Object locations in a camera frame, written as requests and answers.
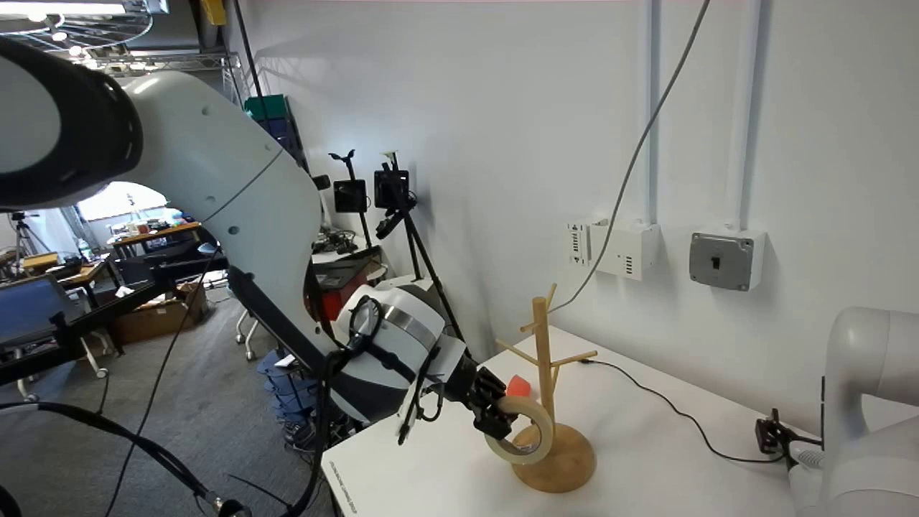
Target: equipment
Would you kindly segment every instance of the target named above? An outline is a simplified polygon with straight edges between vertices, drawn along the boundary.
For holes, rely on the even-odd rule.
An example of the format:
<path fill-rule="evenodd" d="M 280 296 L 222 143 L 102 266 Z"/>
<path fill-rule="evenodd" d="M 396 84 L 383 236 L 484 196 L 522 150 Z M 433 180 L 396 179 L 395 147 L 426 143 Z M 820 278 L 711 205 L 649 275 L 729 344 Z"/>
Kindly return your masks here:
<path fill-rule="evenodd" d="M 69 205 L 113 179 L 148 183 L 208 223 L 224 245 L 234 294 L 331 384 L 347 417 L 376 423 L 403 406 L 410 384 L 433 384 L 472 409 L 475 426 L 511 447 L 514 462 L 541 460 L 507 436 L 517 411 L 541 423 L 544 409 L 504 411 L 507 384 L 445 334 L 445 319 L 421 294 L 357 294 L 344 311 L 344 319 L 354 314 L 347 344 L 309 317 L 303 294 L 321 220 L 313 179 L 211 87 L 169 72 L 119 87 L 0 41 L 0 111 L 0 210 Z M 17 377 L 24 368 L 0 368 L 0 381 Z"/>
<path fill-rule="evenodd" d="M 827 350 L 825 454 L 798 456 L 798 517 L 919 515 L 919 417 L 869 431 L 861 396 L 919 406 L 919 314 L 844 311 Z"/>

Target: white table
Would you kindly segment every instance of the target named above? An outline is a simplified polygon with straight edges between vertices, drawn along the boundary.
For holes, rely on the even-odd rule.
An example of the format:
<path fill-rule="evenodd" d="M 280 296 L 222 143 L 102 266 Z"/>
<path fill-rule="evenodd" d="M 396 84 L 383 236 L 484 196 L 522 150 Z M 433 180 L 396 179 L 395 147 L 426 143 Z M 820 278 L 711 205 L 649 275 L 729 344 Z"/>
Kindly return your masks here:
<path fill-rule="evenodd" d="M 640 361 L 596 348 L 553 327 L 556 355 L 600 350 L 639 381 L 663 391 L 711 431 L 716 447 L 759 456 L 755 411 L 686 384 Z M 537 370 L 514 352 L 485 361 L 498 377 Z M 475 431 L 462 406 L 445 406 L 439 423 L 418 423 L 396 444 L 390 417 L 326 454 L 326 476 L 344 515 L 360 517 L 792 517 L 785 465 L 716 460 L 699 431 L 662 398 L 633 388 L 619 370 L 570 364 L 558 384 L 558 420 L 587 433 L 599 473 L 571 495 L 541 495 L 517 483 Z"/>

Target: electrical box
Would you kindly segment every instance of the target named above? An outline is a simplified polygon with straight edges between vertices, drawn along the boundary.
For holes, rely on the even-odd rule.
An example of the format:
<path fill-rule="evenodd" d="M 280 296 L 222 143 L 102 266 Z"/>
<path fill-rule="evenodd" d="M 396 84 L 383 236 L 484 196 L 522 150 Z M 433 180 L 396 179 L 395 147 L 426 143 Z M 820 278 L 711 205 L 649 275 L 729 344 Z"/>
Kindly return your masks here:
<path fill-rule="evenodd" d="M 689 278 L 718 291 L 755 291 L 765 269 L 765 232 L 692 232 Z"/>
<path fill-rule="evenodd" d="M 603 252 L 610 220 L 571 223 L 571 262 L 596 263 Z M 659 255 L 662 229 L 656 223 L 614 223 L 599 272 L 640 282 Z"/>

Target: orange object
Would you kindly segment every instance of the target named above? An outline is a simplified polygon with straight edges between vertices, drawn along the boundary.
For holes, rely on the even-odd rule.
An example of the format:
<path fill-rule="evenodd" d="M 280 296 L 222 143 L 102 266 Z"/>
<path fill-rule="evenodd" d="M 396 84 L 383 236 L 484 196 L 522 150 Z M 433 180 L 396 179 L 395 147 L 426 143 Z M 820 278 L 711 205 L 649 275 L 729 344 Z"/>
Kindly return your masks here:
<path fill-rule="evenodd" d="M 510 381 L 510 391 L 507 391 L 510 396 L 533 396 L 535 394 L 535 388 L 522 378 L 522 377 L 511 377 L 511 381 Z"/>

